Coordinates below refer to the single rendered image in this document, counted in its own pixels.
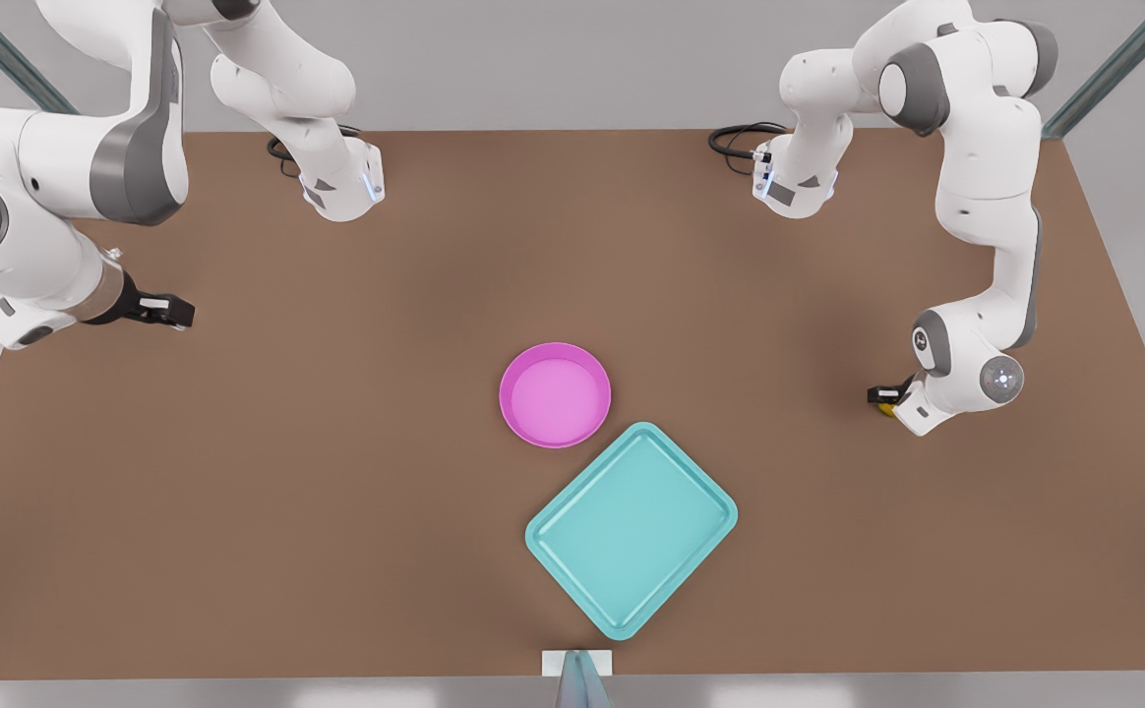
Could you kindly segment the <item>pink round plate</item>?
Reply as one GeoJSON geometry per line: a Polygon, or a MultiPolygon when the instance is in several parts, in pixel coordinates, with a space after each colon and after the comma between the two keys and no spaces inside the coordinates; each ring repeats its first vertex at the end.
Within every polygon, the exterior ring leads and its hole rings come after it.
{"type": "Polygon", "coordinates": [[[610,380],[589,351],[569,343],[542,343],[506,367],[498,403],[520,439],[546,448],[569,447],[603,425],[610,411],[610,380]]]}

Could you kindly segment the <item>silver frame post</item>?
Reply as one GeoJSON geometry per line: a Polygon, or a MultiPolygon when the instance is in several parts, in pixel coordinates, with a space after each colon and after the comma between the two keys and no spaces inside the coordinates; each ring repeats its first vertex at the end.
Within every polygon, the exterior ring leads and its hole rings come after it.
{"type": "Polygon", "coordinates": [[[1139,66],[1143,60],[1145,60],[1145,19],[1045,121],[1041,137],[1048,141],[1066,137],[1126,80],[1127,76],[1134,72],[1136,66],[1139,66]]]}
{"type": "Polygon", "coordinates": [[[559,678],[555,708],[613,708],[601,681],[611,675],[611,650],[542,651],[542,677],[559,678]]]}
{"type": "Polygon", "coordinates": [[[64,94],[60,93],[50,81],[38,71],[25,57],[9,37],[0,30],[0,71],[10,78],[11,84],[23,91],[44,111],[60,115],[78,115],[79,111],[64,94]]]}

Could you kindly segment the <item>teal rectangular tray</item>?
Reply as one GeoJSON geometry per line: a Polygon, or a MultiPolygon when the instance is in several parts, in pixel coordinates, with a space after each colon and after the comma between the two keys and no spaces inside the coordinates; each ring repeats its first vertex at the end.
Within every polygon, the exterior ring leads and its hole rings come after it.
{"type": "Polygon", "coordinates": [[[608,639],[649,622],[739,521],[689,454],[635,422],[524,529],[528,551],[608,639]]]}

